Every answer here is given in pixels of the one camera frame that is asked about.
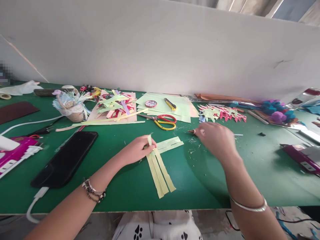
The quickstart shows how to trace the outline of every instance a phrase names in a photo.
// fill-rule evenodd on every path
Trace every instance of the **white cable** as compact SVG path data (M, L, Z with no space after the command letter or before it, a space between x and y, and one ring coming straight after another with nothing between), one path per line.
M37 192L37 194L34 196L33 202L31 203L31 205L28 208L27 211L27 219L35 224L38 224L40 221L38 219L35 219L31 216L31 210L33 208L33 206L35 205L35 203L39 200L39 198L42 198L44 196L44 194L48 191L48 187L42 187L40 188L40 190Z
M33 124L33 123L41 123L41 122L49 122L51 120L55 120L55 119L58 119L58 118L61 118L63 116L59 116L59 117L55 117L55 118L51 118L51 119L47 119L47 120L42 120L42 121L37 121L37 122L31 122L31 123L20 123L18 125L15 125L15 126L12 126L11 128L8 128L7 130L5 130L3 133L0 134L0 136L2 136L3 134L9 132L10 130L12 130L13 128L15 127L19 127L19 126L22 126L22 125L27 125L27 124Z

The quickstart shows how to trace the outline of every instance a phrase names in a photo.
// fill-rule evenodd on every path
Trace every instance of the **scissors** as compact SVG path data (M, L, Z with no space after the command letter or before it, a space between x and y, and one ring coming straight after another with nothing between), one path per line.
M152 119L152 120L154 121L154 123L155 123L159 128L161 128L161 129L163 129L163 130L170 131L170 130L173 130L173 129L176 128L176 124L175 124L175 123L177 122L177 120L176 120L176 118L175 118L174 116L167 115L167 114L159 115L159 116L156 116L156 117L152 117L152 116L148 116L148 115L143 115L143 114L138 114L138 115L140 115L141 117L145 117L145 118L150 118L150 119ZM169 119L166 119L166 118L164 118L164 117L172 118L173 121L170 121ZM165 127L162 127L159 123L170 124L170 125L172 125L173 127L172 127L172 128L165 128Z

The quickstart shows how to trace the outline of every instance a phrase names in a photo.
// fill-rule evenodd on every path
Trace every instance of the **brown leather pad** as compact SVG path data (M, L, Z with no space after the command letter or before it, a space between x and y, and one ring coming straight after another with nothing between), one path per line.
M27 101L13 103L0 108L0 124L40 111Z

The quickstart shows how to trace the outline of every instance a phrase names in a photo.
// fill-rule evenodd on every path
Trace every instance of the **white wall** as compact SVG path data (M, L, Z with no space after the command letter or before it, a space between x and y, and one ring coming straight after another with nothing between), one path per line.
M320 87L320 28L166 0L0 6L0 33L53 83L284 101Z
M0 35L0 63L22 81L41 81L45 79Z

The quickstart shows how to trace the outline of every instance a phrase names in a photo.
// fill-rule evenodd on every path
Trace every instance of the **hand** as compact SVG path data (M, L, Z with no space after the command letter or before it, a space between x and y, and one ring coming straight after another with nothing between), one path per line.
M144 158L146 155L152 152L154 148L157 147L156 142L151 138L152 145L148 144L148 135L144 135L141 137L137 137L127 146L125 146L116 156L115 158L119 158L122 161L123 165L128 165L134 162L139 161Z
M201 123L195 134L222 166L239 156L233 132L219 123Z

